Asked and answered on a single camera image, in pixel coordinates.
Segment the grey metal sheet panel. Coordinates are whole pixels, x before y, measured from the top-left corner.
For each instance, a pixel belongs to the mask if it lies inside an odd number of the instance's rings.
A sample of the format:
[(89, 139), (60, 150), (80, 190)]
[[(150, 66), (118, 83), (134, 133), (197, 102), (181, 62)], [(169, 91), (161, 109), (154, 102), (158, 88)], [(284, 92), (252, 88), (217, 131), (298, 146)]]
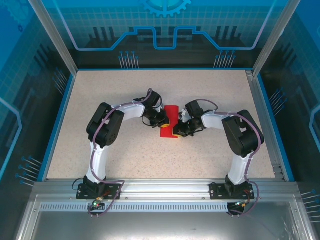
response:
[(320, 240), (299, 200), (260, 202), (250, 213), (40, 211), (31, 201), (14, 240)]

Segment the blue table border strip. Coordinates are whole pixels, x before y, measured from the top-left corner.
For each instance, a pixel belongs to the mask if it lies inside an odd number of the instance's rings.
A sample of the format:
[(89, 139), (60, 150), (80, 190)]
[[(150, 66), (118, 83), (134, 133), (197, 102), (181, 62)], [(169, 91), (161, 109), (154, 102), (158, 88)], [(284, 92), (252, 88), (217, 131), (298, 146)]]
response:
[(37, 182), (45, 182), (47, 179), (47, 175), (50, 169), (51, 161), (52, 161), (54, 151), (57, 145), (57, 141), (59, 138), (59, 134), (62, 128), (63, 120), (68, 108), (68, 104), (69, 104), (71, 93), (75, 84), (75, 80), (76, 80), (76, 77), (71, 74), (69, 77), (64, 95), (61, 100), (59, 111), (57, 113), (56, 120), (55, 120), (53, 129), (51, 132), (51, 136), (48, 142), (48, 146), (46, 148), (42, 165), (37, 177)]
[(266, 105), (268, 119), (270, 120), (269, 125), (271, 127), (270, 131), (271, 131), (271, 135), (272, 135), (271, 141), (272, 141), (272, 143), (275, 144), (273, 149), (275, 150), (276, 157), (280, 161), (280, 166), (282, 169), (282, 174), (283, 174), (284, 180), (287, 182), (294, 182), (295, 178), (294, 178), (291, 166), (290, 166), (290, 161), (288, 159), (288, 156), (287, 156), (287, 153), (285, 150), (285, 146), (283, 144), (283, 141), (282, 141), (282, 138), (281, 138), (281, 135), (279, 132), (279, 128), (278, 128), (276, 118), (275, 118), (276, 115), (274, 114), (274, 112), (272, 110), (271, 103), (270, 103), (270, 100), (269, 100), (269, 97), (268, 97), (268, 94), (266, 91), (266, 87), (263, 83), (263, 79), (260, 74), (257, 76), (257, 80), (258, 80), (259, 87), (261, 89), (263, 101)]

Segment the aluminium mounting rail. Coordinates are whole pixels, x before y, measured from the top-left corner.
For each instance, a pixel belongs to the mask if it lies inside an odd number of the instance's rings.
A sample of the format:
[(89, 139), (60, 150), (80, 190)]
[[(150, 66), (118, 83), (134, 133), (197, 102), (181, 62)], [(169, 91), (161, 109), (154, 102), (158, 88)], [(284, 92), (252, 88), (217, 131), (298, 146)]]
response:
[[(277, 178), (253, 180), (259, 188), (261, 202), (300, 201), (296, 182), (281, 181)], [(209, 184), (223, 184), (222, 178), (207, 179), (126, 179), (121, 190), (121, 202), (208, 202)], [(43, 202), (70, 202), (76, 200), (72, 180), (57, 179), (34, 184), (30, 200)]]

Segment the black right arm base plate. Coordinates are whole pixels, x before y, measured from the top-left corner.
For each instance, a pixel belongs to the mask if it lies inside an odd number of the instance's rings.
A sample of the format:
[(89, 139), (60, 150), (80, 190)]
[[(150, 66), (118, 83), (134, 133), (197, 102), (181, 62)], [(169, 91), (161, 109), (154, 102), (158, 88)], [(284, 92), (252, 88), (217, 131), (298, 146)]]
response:
[(240, 185), (233, 185), (231, 182), (216, 183), (209, 185), (209, 195), (211, 200), (254, 200), (255, 194), (253, 186), (248, 182)]

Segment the aluminium side rail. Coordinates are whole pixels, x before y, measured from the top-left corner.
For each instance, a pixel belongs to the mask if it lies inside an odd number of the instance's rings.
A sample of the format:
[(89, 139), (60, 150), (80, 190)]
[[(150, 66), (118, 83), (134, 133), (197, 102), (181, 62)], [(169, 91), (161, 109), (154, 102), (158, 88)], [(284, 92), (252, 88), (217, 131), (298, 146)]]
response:
[(288, 181), (288, 176), (284, 166), (283, 156), (278, 144), (272, 120), (268, 111), (259, 80), (254, 77), (251, 70), (245, 71), (254, 105), (260, 122), (260, 129), (264, 135), (264, 145), (267, 148), (270, 163), (277, 181)]

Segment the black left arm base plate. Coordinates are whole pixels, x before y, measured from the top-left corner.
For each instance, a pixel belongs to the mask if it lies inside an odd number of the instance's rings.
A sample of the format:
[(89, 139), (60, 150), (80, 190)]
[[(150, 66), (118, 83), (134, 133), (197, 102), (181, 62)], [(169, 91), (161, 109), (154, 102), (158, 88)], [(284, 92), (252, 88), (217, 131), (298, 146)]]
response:
[(121, 184), (99, 184), (89, 186), (80, 184), (77, 189), (77, 200), (95, 200), (98, 197), (103, 197), (104, 200), (112, 200), (117, 191), (120, 189)]

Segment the aluminium frame post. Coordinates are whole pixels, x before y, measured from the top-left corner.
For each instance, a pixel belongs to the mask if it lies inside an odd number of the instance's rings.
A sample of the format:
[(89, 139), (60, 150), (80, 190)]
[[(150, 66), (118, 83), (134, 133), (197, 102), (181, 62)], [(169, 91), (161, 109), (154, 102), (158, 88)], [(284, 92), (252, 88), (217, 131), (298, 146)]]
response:
[(295, 13), (300, 2), (301, 0), (288, 0), (286, 6), (284, 7), (279, 19), (277, 20), (269, 38), (267, 39), (262, 51), (260, 52), (252, 68), (252, 76), (254, 78), (258, 77), (258, 74), (262, 70), (274, 47), (276, 46), (278, 40), (282, 36), (285, 28), (287, 27), (290, 19)]
[(48, 34), (55, 48), (57, 49), (66, 67), (68, 68), (70, 73), (74, 77), (76, 77), (78, 73), (78, 68), (76, 66), (76, 63), (74, 62), (67, 46), (65, 45), (58, 29), (56, 28), (53, 20), (51, 19), (43, 2), (41, 0), (28, 0), (28, 2), (30, 3), (35, 14), (40, 20), (42, 26), (44, 27), (46, 33)]

